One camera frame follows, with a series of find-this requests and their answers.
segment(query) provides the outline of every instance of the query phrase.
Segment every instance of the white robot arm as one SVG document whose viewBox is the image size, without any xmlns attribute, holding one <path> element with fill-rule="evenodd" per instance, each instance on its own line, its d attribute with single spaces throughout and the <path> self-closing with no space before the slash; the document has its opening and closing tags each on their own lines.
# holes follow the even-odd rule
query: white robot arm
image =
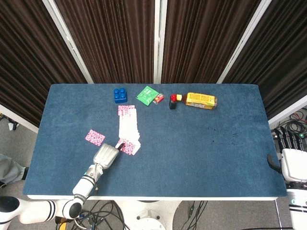
<svg viewBox="0 0 307 230">
<path fill-rule="evenodd" d="M 78 217 L 83 203 L 103 174 L 103 170 L 111 166 L 122 147 L 123 144 L 118 149 L 107 144 L 101 146 L 94 156 L 94 164 L 74 187 L 73 200 L 25 201 L 12 196 L 0 196 L 0 230 L 6 230 L 16 216 L 19 216 L 23 224 L 49 221 L 55 216 L 66 219 Z"/>
<path fill-rule="evenodd" d="M 273 163 L 268 155 L 271 168 L 283 174 L 286 180 L 287 194 L 292 226 L 295 230 L 305 230 L 307 226 L 307 152 L 302 139 L 281 127 L 282 133 L 274 130 L 278 137 L 281 153 L 281 167 Z"/>
</svg>

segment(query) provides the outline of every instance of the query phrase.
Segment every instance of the small bottle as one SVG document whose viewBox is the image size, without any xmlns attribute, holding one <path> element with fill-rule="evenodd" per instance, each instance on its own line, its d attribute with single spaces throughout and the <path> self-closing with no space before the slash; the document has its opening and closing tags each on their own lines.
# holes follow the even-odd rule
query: small bottle
<svg viewBox="0 0 307 230">
<path fill-rule="evenodd" d="M 189 92 L 185 95 L 177 94 L 176 100 L 202 109 L 214 109 L 217 105 L 217 97 L 195 92 Z"/>
<path fill-rule="evenodd" d="M 177 101 L 177 95 L 176 94 L 172 94 L 170 99 L 169 99 L 169 108 L 170 109 L 176 109 L 176 101 Z"/>
</svg>

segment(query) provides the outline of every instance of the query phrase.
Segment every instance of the bottle cap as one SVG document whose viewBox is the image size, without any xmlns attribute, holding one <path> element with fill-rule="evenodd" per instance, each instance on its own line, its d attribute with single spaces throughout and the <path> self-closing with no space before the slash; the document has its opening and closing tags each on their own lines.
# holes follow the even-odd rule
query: bottle cap
<svg viewBox="0 0 307 230">
<path fill-rule="evenodd" d="M 172 94 L 172 95 L 171 95 L 171 101 L 172 101 L 172 102 L 176 102 L 176 100 L 177 100 L 176 94 Z"/>
<path fill-rule="evenodd" d="M 176 99 L 177 99 L 177 101 L 181 101 L 182 95 L 181 94 L 177 94 Z"/>
</svg>

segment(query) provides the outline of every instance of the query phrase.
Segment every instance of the white stand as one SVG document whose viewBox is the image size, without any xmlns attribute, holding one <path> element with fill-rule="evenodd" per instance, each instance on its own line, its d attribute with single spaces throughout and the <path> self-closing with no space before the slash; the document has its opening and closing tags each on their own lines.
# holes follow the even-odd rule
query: white stand
<svg viewBox="0 0 307 230">
<path fill-rule="evenodd" d="M 181 201 L 115 201 L 120 207 L 126 225 L 131 230 L 173 230 L 173 219 Z"/>
</svg>

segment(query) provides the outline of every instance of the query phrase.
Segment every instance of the plastic bottle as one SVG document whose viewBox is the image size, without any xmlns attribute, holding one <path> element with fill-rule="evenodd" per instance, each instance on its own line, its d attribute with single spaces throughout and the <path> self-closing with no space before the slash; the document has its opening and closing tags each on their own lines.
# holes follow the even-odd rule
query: plastic bottle
<svg viewBox="0 0 307 230">
<path fill-rule="evenodd" d="M 195 92 L 185 95 L 177 94 L 177 101 L 202 109 L 214 109 L 217 105 L 217 97 Z"/>
</svg>

